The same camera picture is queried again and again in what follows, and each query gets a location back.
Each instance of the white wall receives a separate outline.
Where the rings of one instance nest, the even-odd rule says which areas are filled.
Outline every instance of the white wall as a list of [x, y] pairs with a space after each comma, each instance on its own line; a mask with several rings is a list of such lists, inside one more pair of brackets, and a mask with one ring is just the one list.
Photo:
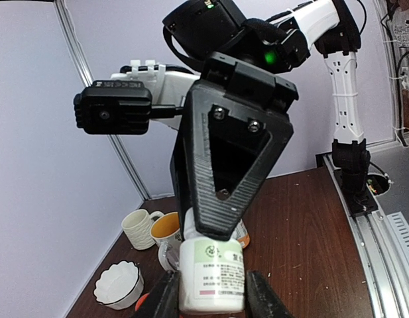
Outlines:
[[[96, 78], [108, 78], [130, 59], [180, 64], [166, 47], [161, 20], [183, 0], [67, 0], [76, 30]], [[236, 0], [248, 17], [268, 18], [304, 0]], [[359, 26], [362, 8], [346, 0]], [[369, 20], [358, 53], [359, 105], [369, 142], [392, 138], [392, 103], [384, 46], [375, 8], [366, 4]], [[332, 88], [323, 58], [314, 50], [306, 63], [286, 78], [295, 82], [300, 100], [290, 109], [295, 135], [272, 176], [316, 166], [315, 154], [329, 152], [334, 131]], [[145, 136], [124, 137], [135, 165], [154, 195], [172, 192], [169, 161], [175, 132], [152, 124]]]
[[52, 4], [0, 3], [0, 318], [61, 318], [140, 203], [83, 89]]

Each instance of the cable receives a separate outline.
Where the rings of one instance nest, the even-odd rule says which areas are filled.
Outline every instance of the cable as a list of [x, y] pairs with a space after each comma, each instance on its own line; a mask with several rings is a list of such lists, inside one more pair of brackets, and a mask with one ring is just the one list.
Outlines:
[[[148, 66], [139, 66], [138, 71], [140, 72], [146, 72], [148, 70]], [[154, 70], [157, 71], [158, 70], [158, 65], [154, 65]], [[183, 67], [183, 66], [178, 66], [178, 65], [172, 65], [172, 64], [168, 64], [166, 65], [166, 71], [177, 71], [177, 72], [181, 72], [181, 73], [185, 73], [185, 74], [194, 74], [192, 73], [189, 69]], [[127, 72], [132, 72], [132, 66], [129, 65], [125, 65], [122, 66], [120, 69], [120, 73], [124, 73], [126, 74]]]
[[[397, 9], [397, 8], [393, 8], [393, 9], [392, 9], [392, 13], [393, 13], [393, 14], [394, 14], [394, 12], [395, 12], [396, 9]], [[389, 39], [390, 41], [393, 41], [394, 38], [393, 38], [393, 35], [392, 35], [392, 33], [391, 33], [391, 30], [390, 30], [390, 28], [389, 28], [389, 27], [387, 26], [387, 24], [386, 24], [388, 21], [391, 21], [391, 18], [390, 18], [390, 17], [391, 17], [391, 12], [387, 13], [387, 14], [381, 19], [380, 23], [381, 23], [382, 27], [385, 29], [385, 31], [386, 31], [386, 33], [387, 33], [388, 39]], [[394, 43], [391, 42], [390, 45], [391, 45], [392, 59], [393, 59], [394, 62], [396, 62], [396, 61], [397, 61], [397, 57], [396, 57], [396, 51], [395, 51]], [[397, 100], [398, 100], [398, 124], [399, 124], [399, 127], [403, 126], [403, 118], [402, 118], [402, 114], [403, 114], [403, 110], [402, 110], [402, 90], [401, 90], [401, 88], [400, 88], [400, 85], [401, 85], [400, 82], [396, 85], [396, 94], [397, 94]], [[397, 139], [402, 143], [403, 147], [407, 147], [408, 144], [407, 144], [406, 140], [404, 139], [403, 131], [402, 131], [402, 130], [400, 130], [400, 131], [395, 131], [394, 133], [396, 134]]]
[[404, 53], [404, 54], [402, 55], [402, 57], [399, 59], [398, 63], [397, 63], [397, 67], [396, 67], [396, 77], [397, 77], [397, 78], [399, 77], [399, 73], [400, 73], [400, 69], [401, 69], [401, 67], [402, 67], [403, 60], [404, 60], [407, 56], [409, 56], [409, 51], [407, 51], [406, 53]]
[[364, 30], [365, 27], [366, 27], [366, 23], [368, 22], [368, 12], [366, 11], [366, 7], [365, 7], [365, 5], [363, 4], [362, 0], [357, 0], [357, 2], [359, 2], [360, 5], [362, 6], [363, 14], [365, 15], [365, 20], [363, 20], [363, 25], [362, 25], [362, 28], [361, 28], [361, 30], [360, 30], [360, 32], [359, 32], [359, 34], [362, 35], [362, 32], [363, 32], [363, 30]]
[[273, 22], [275, 20], [278, 20], [278, 19], [280, 19], [282, 17], [285, 17], [287, 15], [290, 15], [290, 14], [291, 14], [291, 11], [281, 12], [281, 13], [278, 13], [277, 15], [274, 15], [273, 17], [270, 17], [269, 19], [267, 19], [266, 22], [271, 23], [271, 22]]
[[370, 165], [372, 167], [374, 167], [375, 169], [377, 169], [383, 176], [387, 176], [388, 174], [385, 173], [385, 171], [383, 169], [381, 169], [379, 166], [377, 166], [376, 164], [374, 164], [373, 162], [370, 162]]

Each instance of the brown table surface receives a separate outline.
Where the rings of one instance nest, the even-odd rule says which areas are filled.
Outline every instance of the brown table surface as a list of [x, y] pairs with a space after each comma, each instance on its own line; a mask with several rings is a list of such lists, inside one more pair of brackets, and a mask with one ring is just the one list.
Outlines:
[[[149, 211], [176, 210], [173, 198], [149, 201]], [[296, 318], [373, 317], [361, 261], [338, 194], [325, 168], [266, 181], [244, 217], [251, 236], [247, 270], [259, 270]], [[122, 260], [139, 264], [149, 292], [163, 274], [157, 247], [139, 252], [124, 234], [107, 255], [68, 318], [128, 318], [93, 295], [102, 271]], [[244, 317], [243, 313], [216, 317]]]

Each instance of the screw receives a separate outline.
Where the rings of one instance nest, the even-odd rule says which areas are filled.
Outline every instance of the screw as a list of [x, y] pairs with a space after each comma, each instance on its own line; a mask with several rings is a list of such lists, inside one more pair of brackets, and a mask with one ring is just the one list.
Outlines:
[[99, 118], [104, 119], [106, 121], [110, 118], [110, 114], [108, 111], [102, 111], [99, 113]]
[[222, 107], [217, 107], [214, 111], [213, 111], [213, 117], [217, 120], [217, 121], [222, 121], [224, 120], [226, 115], [225, 110]]
[[217, 197], [219, 200], [222, 200], [222, 201], [228, 200], [230, 196], [231, 196], [231, 194], [230, 194], [229, 191], [226, 190], [226, 189], [223, 189], [223, 190], [221, 190], [221, 191], [219, 191], [219, 192], [216, 193], [216, 197]]
[[260, 130], [261, 124], [258, 121], [251, 121], [249, 123], [249, 132], [250, 133], [257, 133]]

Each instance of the black plastic bracket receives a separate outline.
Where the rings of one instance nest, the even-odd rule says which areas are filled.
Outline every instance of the black plastic bracket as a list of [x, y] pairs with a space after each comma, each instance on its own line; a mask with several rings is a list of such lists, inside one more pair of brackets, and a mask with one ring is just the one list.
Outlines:
[[[334, 176], [337, 183], [341, 185], [343, 183], [341, 170], [334, 171]], [[378, 210], [378, 204], [366, 186], [365, 191], [360, 195], [346, 191], [342, 191], [342, 194], [352, 217], [360, 217]]]
[[247, 272], [247, 317], [294, 318], [259, 272]]
[[172, 157], [181, 229], [193, 207], [200, 233], [231, 238], [293, 134], [286, 111], [297, 98], [293, 83], [251, 64], [219, 53], [206, 62]]
[[132, 318], [179, 318], [180, 272], [166, 272]]
[[366, 189], [371, 154], [366, 149], [366, 139], [360, 144], [332, 144], [332, 162], [341, 168], [341, 188], [344, 192], [361, 195]]
[[328, 153], [325, 154], [317, 154], [316, 155], [316, 167], [317, 168], [322, 168], [325, 166], [325, 162], [323, 161], [323, 157], [326, 156]]

